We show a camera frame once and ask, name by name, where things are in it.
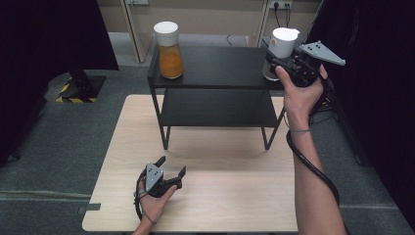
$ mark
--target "person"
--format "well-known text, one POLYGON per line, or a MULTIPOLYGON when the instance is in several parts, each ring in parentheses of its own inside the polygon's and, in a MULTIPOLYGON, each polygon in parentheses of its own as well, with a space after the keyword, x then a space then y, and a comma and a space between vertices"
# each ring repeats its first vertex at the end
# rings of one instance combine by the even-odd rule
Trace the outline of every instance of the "person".
MULTIPOLYGON (((309 131, 308 118, 311 109, 323 92, 320 79, 306 88, 296 87, 287 72, 276 68, 276 73, 284 85, 284 108, 293 142, 308 160, 323 172, 323 166, 317 155, 314 142, 309 131)), ((323 66, 321 75, 326 79, 328 74, 323 66)), ((295 204, 299 234, 346 234, 346 228, 336 199, 330 188, 310 171, 294 154, 295 170, 295 204)), ((160 199, 144 197, 140 203, 147 216, 137 227, 134 235, 148 234, 161 218, 162 211, 175 188, 170 188, 160 199)))

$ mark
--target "transparent plastic bottle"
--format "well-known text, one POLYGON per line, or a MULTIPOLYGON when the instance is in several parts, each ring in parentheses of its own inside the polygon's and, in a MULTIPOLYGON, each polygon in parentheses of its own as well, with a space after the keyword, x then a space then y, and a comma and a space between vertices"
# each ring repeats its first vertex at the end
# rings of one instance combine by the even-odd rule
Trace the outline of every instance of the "transparent plastic bottle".
POLYGON ((179 48, 178 25, 173 22, 161 22, 154 26, 159 47, 160 73, 165 78, 177 78, 183 71, 183 61, 179 48))

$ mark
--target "wooden table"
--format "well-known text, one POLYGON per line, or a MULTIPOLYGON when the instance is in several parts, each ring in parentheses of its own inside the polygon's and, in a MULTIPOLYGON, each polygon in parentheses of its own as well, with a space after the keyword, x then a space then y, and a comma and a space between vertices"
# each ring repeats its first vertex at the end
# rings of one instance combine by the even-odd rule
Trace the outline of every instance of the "wooden table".
MULTIPOLYGON (((272 98, 281 110, 282 98, 272 98)), ((297 231, 294 164, 280 126, 274 145, 263 149, 257 128, 173 127, 164 150, 150 95, 125 100, 82 227, 86 231, 133 231, 137 178, 161 156, 164 178, 187 166, 183 188, 168 202, 158 232, 297 231)))

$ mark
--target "bottle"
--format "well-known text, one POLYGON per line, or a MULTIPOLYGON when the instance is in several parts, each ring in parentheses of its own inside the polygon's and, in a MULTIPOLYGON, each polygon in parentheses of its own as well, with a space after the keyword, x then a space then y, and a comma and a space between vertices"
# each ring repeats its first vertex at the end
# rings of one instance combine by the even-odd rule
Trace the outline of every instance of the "bottle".
POLYGON ((160 73, 165 78, 177 78, 183 71, 183 61, 179 48, 178 25, 173 22, 160 22, 154 26, 159 47, 160 73))

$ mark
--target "shelf top surface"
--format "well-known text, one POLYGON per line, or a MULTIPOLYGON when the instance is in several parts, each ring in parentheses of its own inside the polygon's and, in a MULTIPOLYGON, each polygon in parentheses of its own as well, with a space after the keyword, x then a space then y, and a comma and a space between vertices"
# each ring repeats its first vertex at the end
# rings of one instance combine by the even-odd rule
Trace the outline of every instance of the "shelf top surface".
POLYGON ((160 75, 155 50, 148 78, 156 88, 284 89, 280 81, 269 81, 262 75, 264 48, 181 47, 180 53, 184 72, 178 78, 167 79, 160 75))

